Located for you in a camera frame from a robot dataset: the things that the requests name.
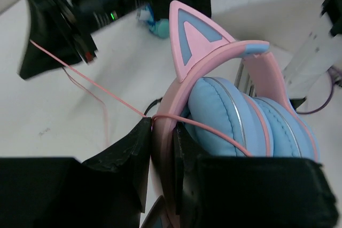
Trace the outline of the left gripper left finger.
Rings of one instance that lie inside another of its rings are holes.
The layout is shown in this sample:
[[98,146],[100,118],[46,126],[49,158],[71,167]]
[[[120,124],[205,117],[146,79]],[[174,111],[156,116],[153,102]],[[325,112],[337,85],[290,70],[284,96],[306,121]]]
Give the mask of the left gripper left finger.
[[150,118],[80,162],[1,158],[1,227],[139,227],[145,211]]

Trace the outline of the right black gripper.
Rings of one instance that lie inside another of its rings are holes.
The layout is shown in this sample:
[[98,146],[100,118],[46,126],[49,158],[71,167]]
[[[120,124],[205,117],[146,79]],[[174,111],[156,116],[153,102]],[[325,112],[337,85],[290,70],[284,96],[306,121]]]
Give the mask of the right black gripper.
[[[71,0],[89,33],[106,27],[147,1]],[[95,59],[97,48],[94,41],[90,37],[83,37],[54,0],[27,0],[27,3],[30,29],[18,71],[23,80],[64,66],[45,51],[70,66]]]

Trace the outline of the pink blue cat-ear headphones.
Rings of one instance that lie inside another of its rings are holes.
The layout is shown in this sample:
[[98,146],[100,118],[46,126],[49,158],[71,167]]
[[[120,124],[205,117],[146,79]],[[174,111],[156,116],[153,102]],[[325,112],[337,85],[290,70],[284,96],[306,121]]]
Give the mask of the pink blue cat-ear headphones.
[[[282,72],[265,41],[238,41],[213,20],[180,1],[169,8],[176,79],[153,124],[152,162],[172,227],[180,226],[173,181],[174,116],[190,119],[190,137],[218,156],[300,157],[318,161],[317,141],[290,104]],[[208,73],[241,58],[256,85],[256,97]],[[195,126],[199,122],[203,128]]]

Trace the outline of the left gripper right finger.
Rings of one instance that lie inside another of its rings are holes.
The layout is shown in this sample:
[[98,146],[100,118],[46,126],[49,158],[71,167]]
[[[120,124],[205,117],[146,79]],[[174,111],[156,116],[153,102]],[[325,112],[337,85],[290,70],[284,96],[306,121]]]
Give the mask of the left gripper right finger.
[[183,124],[173,131],[181,227],[334,227],[336,198],[320,164],[302,158],[212,156]]

